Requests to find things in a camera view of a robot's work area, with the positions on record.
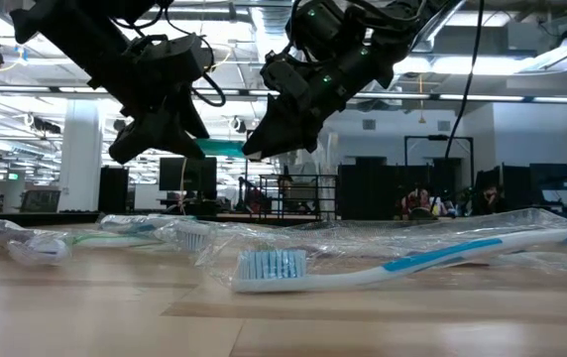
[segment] toothbrush head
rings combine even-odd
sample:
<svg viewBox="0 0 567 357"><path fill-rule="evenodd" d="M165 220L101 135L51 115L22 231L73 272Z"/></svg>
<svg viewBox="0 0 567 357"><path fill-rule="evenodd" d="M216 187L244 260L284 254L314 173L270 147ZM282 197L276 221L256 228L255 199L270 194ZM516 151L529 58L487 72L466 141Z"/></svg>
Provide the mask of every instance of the toothbrush head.
<svg viewBox="0 0 567 357"><path fill-rule="evenodd" d="M213 228L209 225L194 221L179 221L174 224L177 244L188 252L197 252L211 242Z"/></svg>
<svg viewBox="0 0 567 357"><path fill-rule="evenodd" d="M294 279L305 272L304 250L245 251L238 257L234 280Z"/></svg>

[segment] table surface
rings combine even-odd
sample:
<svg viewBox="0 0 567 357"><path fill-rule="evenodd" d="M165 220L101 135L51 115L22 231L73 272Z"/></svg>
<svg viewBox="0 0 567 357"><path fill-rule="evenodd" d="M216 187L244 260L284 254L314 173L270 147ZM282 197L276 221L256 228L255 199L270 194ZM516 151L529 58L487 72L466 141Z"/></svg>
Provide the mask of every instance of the table surface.
<svg viewBox="0 0 567 357"><path fill-rule="evenodd" d="M0 250L0 356L567 356L567 277L459 267L372 291L233 295L188 257Z"/></svg>

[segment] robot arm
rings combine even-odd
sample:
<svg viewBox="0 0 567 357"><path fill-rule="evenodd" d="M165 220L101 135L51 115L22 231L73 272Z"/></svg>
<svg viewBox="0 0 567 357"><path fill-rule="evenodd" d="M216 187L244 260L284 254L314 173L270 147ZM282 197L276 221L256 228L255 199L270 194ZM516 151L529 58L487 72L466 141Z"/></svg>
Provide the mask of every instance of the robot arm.
<svg viewBox="0 0 567 357"><path fill-rule="evenodd" d="M15 37L24 44L42 33L90 76L88 85L103 86L134 121L110 147L121 163L150 148L203 158L186 132L208 138L191 101L191 84L205 75L212 53L194 34L169 40L144 36L129 41L114 25L116 18L133 24L158 4L159 20L172 0L41 0L11 17Z"/></svg>
<svg viewBox="0 0 567 357"><path fill-rule="evenodd" d="M261 75L280 95L269 95L266 116L244 146L245 155L262 159L314 151L323 122L372 80L387 88L393 65L464 1L397 0L385 8L351 2L361 7L343 12L333 0L311 0L293 8L288 38L317 61L301 62L287 51L267 56ZM374 30L369 43L367 29Z"/></svg>

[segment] clear plastic wrap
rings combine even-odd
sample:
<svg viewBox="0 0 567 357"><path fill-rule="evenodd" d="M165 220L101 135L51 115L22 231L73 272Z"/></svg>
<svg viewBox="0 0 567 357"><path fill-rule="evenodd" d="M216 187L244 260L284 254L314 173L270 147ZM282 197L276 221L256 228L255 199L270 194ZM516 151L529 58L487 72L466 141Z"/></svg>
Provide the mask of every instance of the clear plastic wrap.
<svg viewBox="0 0 567 357"><path fill-rule="evenodd" d="M69 230L71 244L74 247L86 248L129 248L140 247L162 242L148 233L113 233L96 230Z"/></svg>
<svg viewBox="0 0 567 357"><path fill-rule="evenodd" d="M25 266L61 265L71 257L69 233L25 229L0 220L0 247Z"/></svg>
<svg viewBox="0 0 567 357"><path fill-rule="evenodd" d="M267 232L220 231L196 265L223 285L233 287L234 279L249 279L246 271L253 274L250 279L263 280L294 278L299 272L308 276L363 272L404 257L417 260L432 252L462 248L475 244L475 240L483 242L493 237L529 236L537 232L540 237L546 231L567 232L566 219L539 209L421 223L334 221ZM524 251L540 251L547 245L535 247L531 241L512 245L517 246ZM550 246L550 250L561 249L562 254L567 255L567 250L559 248L567 245ZM488 261L496 251L491 255L488 252L485 249L479 261ZM297 261L301 256L304 257L302 264ZM472 261L477 260L478 255L474 256L471 256Z"/></svg>
<svg viewBox="0 0 567 357"><path fill-rule="evenodd" d="M177 252L195 253L204 249L216 236L214 224L177 220L154 231L153 236L173 246Z"/></svg>
<svg viewBox="0 0 567 357"><path fill-rule="evenodd" d="M193 216L178 216L164 214L150 214L148 216L135 215L106 215L98 223L100 230L119 234L151 234L177 220L194 220Z"/></svg>
<svg viewBox="0 0 567 357"><path fill-rule="evenodd" d="M535 251L501 255L492 259L490 264L494 269L515 266L539 270L548 275L567 275L567 251Z"/></svg>

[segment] white toothbrush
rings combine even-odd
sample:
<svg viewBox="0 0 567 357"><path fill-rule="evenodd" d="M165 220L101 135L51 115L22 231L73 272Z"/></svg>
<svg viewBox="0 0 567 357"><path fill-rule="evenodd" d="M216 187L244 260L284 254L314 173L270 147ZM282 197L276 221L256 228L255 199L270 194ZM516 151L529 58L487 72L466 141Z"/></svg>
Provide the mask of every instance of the white toothbrush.
<svg viewBox="0 0 567 357"><path fill-rule="evenodd" d="M207 224L180 220L157 230L154 237L176 244L187 252L197 252L212 240L214 231L213 227Z"/></svg>
<svg viewBox="0 0 567 357"><path fill-rule="evenodd" d="M542 229L477 239L400 258L370 270L337 275L306 275L305 251L242 252L232 290L237 293L301 292L344 289L379 283L426 269L462 264L538 244L567 243L567 229Z"/></svg>

